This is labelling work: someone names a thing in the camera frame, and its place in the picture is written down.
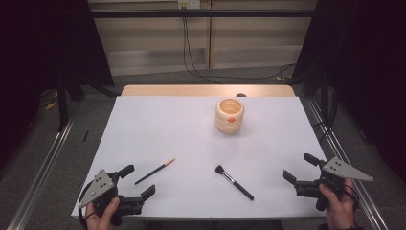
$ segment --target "brush bristles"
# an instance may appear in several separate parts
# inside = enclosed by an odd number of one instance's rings
[[[221,167],[220,165],[217,166],[217,168],[215,168],[215,171],[218,172],[218,173],[220,173],[220,174],[223,174],[223,173],[224,173],[223,167]]]

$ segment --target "table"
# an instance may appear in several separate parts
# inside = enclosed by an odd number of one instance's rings
[[[249,96],[238,98],[246,108],[244,122],[238,133],[227,135],[214,126],[214,107],[237,93]],[[116,100],[86,183],[100,168],[112,173],[134,164],[135,172],[119,182],[119,194],[138,196],[152,184],[157,190],[135,218],[322,217],[314,208],[316,199],[296,196],[282,178],[283,169],[303,180],[320,175],[306,166],[305,152],[324,158],[289,86],[131,85]],[[134,186],[172,157],[170,166]],[[218,164],[254,201],[214,171]]]

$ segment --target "metal frame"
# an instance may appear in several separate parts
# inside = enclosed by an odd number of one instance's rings
[[[30,190],[27,192],[23,201],[20,203],[7,230],[22,230],[27,225],[30,215],[33,212],[36,203],[38,202],[42,190],[57,160],[57,157],[62,150],[63,144],[65,143],[65,140],[69,135],[73,122],[79,113],[79,106],[80,103],[75,104],[71,118],[67,121],[64,129],[57,133],[56,139],[51,146],[51,149],[48,151],[48,155],[42,163],[41,169],[36,175],[30,187]]]
[[[313,17],[314,10],[92,10],[53,11],[57,16],[90,16],[93,18],[136,17]]]
[[[314,100],[310,100],[308,101],[308,103],[312,109],[313,115],[316,118],[317,122],[322,123],[323,116],[321,114],[322,111],[320,106]],[[349,158],[344,152],[344,149],[341,147],[341,144],[338,142],[338,139],[335,136],[334,132],[325,125],[321,126],[322,131],[324,135],[327,137],[328,143],[331,146],[332,151],[334,152],[334,155],[337,156],[342,161],[346,162],[347,164],[351,165]],[[363,182],[359,180],[354,180],[353,183],[355,190],[359,195],[360,204],[365,214],[367,215],[368,219],[370,220],[373,229],[375,230],[389,229],[384,219],[382,218],[378,208],[376,207],[376,204],[374,203],[372,197],[367,192],[367,189],[364,187]]]

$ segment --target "black makeup brush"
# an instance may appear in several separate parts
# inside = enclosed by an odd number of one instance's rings
[[[215,171],[218,172],[219,174],[224,175],[224,177],[226,177],[226,179],[228,179],[230,182],[232,182],[240,191],[242,191],[246,196],[248,196],[248,198],[250,198],[251,200],[254,200],[254,197],[248,193],[248,191],[246,191],[244,188],[242,188],[242,186],[240,186],[230,175],[228,175],[223,167],[221,167],[220,165],[217,166],[217,168],[215,168]]]

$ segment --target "floor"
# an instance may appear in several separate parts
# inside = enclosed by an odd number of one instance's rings
[[[277,67],[237,68],[202,70],[202,76],[213,76],[219,83],[284,83],[289,80],[293,68],[278,74]],[[238,77],[225,79],[218,76]],[[265,76],[263,80],[253,80],[252,76]],[[120,92],[127,84],[173,84],[173,83],[213,83],[205,78],[183,72],[140,74],[118,76],[116,86],[110,89]],[[302,86],[293,86],[303,102],[304,109],[312,124],[317,124],[317,104],[315,97],[305,97]],[[0,180],[0,229],[79,229],[79,221],[70,214],[82,188],[83,179],[92,163],[93,156],[102,138],[109,113],[115,99],[83,86],[86,98],[73,102],[68,98],[70,117],[74,118],[68,129],[57,132],[58,107],[51,109],[41,106],[31,129],[19,148],[9,159],[2,171]],[[55,91],[44,96],[41,104],[54,99]],[[365,188],[366,204],[372,204],[372,216],[363,210],[356,212],[357,222],[366,229],[406,229],[406,186],[396,174],[380,159],[373,143],[365,140],[362,131],[352,119],[344,104],[338,103],[334,126],[328,136],[322,127],[315,127],[316,135],[327,158],[337,152],[344,152],[351,164],[374,177],[373,183],[358,185]],[[317,229],[324,219],[282,219],[285,230]],[[125,218],[118,229],[144,229],[145,223]]]

